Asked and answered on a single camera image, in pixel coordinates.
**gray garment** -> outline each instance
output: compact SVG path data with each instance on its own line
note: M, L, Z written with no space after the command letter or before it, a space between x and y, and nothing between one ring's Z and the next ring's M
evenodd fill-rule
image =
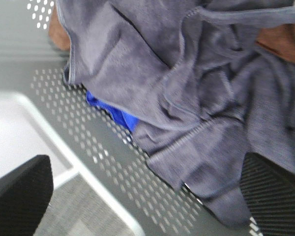
M151 170L241 225L246 152L295 174L295 65L255 45L260 28L295 23L292 4L58 0L71 39L65 81L138 117L133 136Z

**white surface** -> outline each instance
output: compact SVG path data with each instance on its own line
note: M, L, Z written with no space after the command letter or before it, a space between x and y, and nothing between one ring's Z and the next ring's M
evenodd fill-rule
M52 158L54 153L44 143L43 139L40 138L41 132L38 132L38 130L41 130L47 137L50 137L57 150L65 156L73 167L71 171L62 171L63 175L58 175L58 179L54 175L57 186L70 180L78 172L136 236L145 236L138 221L81 162L31 101L21 94L0 93L0 176L4 175L3 172L8 173L32 157L18 158L20 153L30 155L30 153L32 154L32 152L42 149L45 151L49 150L46 154L50 153L52 167L57 164L62 165L57 158ZM5 153L13 154L14 157L6 157Z
M67 170L29 119L34 120L16 96L0 96L0 177L38 154L49 155L54 177Z

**gray cloth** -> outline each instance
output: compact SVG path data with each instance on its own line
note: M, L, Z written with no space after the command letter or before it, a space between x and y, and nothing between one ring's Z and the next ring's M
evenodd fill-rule
M292 0L58 0L68 84L141 122L133 136L174 189L222 223L248 222L238 188L254 151L295 174L295 65L255 45L295 23ZM228 206L236 206L233 211Z

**perforated metal surface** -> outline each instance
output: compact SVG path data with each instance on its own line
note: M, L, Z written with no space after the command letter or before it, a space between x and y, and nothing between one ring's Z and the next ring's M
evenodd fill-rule
M148 155L132 142L129 131L116 125L104 110L89 106L82 85L65 86L61 72L62 69L57 68L35 70L30 87L35 90L43 105L93 160L94 165L99 165L121 192L134 201L136 207L163 232L189 234L201 211L200 202L194 195L187 195L187 189L176 194L156 177L146 167ZM135 161L124 165L118 162L118 157L109 154L105 145L85 127L86 120L95 119L101 119L134 152Z
M38 29L46 30L52 8L55 5L53 0L29 0L26 9L30 11L31 18L36 23Z

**blue cloth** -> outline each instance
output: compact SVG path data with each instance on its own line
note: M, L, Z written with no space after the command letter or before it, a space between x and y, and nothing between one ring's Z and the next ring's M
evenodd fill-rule
M131 132L134 131L139 119L128 114L127 112L118 110L115 107L112 107L108 104L106 104L105 102L102 102L100 100L98 100L97 98L95 98L90 91L87 91L87 102L91 105L91 106L99 106L100 108L105 109L107 112L110 113L110 115L112 116L114 122L116 122L117 124L122 125L123 127L127 128L128 130L130 130Z

